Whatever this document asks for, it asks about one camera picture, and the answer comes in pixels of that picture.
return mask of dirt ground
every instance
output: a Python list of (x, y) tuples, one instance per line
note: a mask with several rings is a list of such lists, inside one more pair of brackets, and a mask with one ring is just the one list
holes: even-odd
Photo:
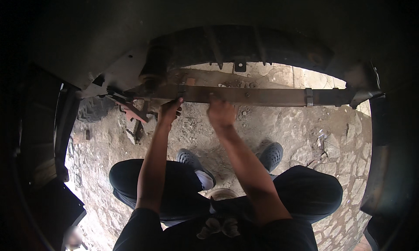
[[(238, 83), (243, 79), (233, 77)], [(269, 74), (247, 79), (259, 86), (281, 88), (271, 81)], [(212, 85), (217, 80), (204, 82)], [(182, 107), (182, 115), (175, 120), (169, 134), (167, 159), (173, 160), (181, 148), (190, 149), (215, 175), (215, 188), (229, 188), (244, 195), (208, 121), (208, 105), (184, 103)], [(242, 106), (235, 127), (256, 154), (270, 142), (282, 145), (284, 156), (273, 174), (303, 165), (338, 178), (343, 187), (342, 204), (331, 216), (313, 224), (313, 230), (319, 250), (352, 250), (369, 221), (369, 216), (359, 211), (359, 207), (369, 172), (371, 118), (348, 106)], [(126, 128), (127, 119), (117, 107), (98, 123), (76, 120), (73, 128), (66, 158), (70, 173), (67, 185), (85, 203), (87, 215), (79, 227), (90, 250), (112, 250), (132, 212), (112, 195), (108, 173), (119, 161), (144, 158), (153, 132), (143, 131), (139, 143), (134, 145), (127, 137)], [(78, 141), (77, 135), (86, 130), (90, 131), (91, 139)], [(318, 141), (321, 135), (324, 142)], [(322, 156), (322, 149), (327, 154)]]

